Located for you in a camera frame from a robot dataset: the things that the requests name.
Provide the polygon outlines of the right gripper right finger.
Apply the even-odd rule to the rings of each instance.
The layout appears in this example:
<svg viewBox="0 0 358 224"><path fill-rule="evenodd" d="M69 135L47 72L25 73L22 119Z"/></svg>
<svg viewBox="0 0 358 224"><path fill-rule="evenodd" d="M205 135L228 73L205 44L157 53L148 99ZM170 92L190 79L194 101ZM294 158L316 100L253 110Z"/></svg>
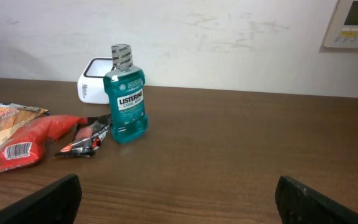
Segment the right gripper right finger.
<svg viewBox="0 0 358 224"><path fill-rule="evenodd" d="M358 213L287 175L279 178L275 203L283 224L358 224Z"/></svg>

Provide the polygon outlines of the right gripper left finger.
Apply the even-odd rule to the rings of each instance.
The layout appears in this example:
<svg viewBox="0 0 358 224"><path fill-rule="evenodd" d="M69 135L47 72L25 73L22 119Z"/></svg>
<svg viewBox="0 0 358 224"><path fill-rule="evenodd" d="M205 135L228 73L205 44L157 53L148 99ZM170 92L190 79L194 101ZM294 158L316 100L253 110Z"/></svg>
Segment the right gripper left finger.
<svg viewBox="0 0 358 224"><path fill-rule="evenodd" d="M69 174L0 210L0 223L72 224L81 198L79 178L76 174Z"/></svg>

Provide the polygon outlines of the beige snack bag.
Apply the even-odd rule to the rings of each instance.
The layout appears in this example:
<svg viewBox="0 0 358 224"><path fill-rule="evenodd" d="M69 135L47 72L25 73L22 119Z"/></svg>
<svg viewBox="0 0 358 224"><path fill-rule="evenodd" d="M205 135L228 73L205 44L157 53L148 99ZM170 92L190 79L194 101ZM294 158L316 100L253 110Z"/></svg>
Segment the beige snack bag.
<svg viewBox="0 0 358 224"><path fill-rule="evenodd" d="M49 110L45 108L0 103L0 145L6 142L19 128L45 115L49 115Z"/></svg>

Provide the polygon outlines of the teal mouthwash bottle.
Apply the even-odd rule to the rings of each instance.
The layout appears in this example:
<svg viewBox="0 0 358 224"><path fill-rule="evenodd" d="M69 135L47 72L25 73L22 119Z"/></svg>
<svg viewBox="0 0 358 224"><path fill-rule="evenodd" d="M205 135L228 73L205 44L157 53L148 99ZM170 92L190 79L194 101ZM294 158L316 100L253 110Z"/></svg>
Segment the teal mouthwash bottle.
<svg viewBox="0 0 358 224"><path fill-rule="evenodd" d="M144 71L135 66L129 44L111 47L112 70L103 78L112 116L112 136L127 143L143 135L149 121L145 113Z"/></svg>

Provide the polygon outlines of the hex wrench set packet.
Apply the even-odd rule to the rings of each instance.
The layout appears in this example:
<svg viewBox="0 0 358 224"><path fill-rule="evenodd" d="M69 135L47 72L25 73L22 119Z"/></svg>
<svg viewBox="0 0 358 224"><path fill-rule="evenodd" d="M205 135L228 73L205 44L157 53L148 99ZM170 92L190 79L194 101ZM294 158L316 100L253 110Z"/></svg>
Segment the hex wrench set packet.
<svg viewBox="0 0 358 224"><path fill-rule="evenodd" d="M77 124L73 141L55 153L55 157L91 157L96 154L112 127L112 116L106 114L87 117L85 124Z"/></svg>

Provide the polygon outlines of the red snack bag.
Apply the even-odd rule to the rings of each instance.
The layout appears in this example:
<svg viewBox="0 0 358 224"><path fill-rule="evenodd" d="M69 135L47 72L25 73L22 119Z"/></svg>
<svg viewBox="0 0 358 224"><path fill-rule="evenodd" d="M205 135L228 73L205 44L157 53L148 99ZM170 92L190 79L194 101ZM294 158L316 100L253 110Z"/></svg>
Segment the red snack bag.
<svg viewBox="0 0 358 224"><path fill-rule="evenodd" d="M85 117L44 116L19 128L0 145L0 172L30 166L45 154L44 144L64 136L75 124L86 124Z"/></svg>

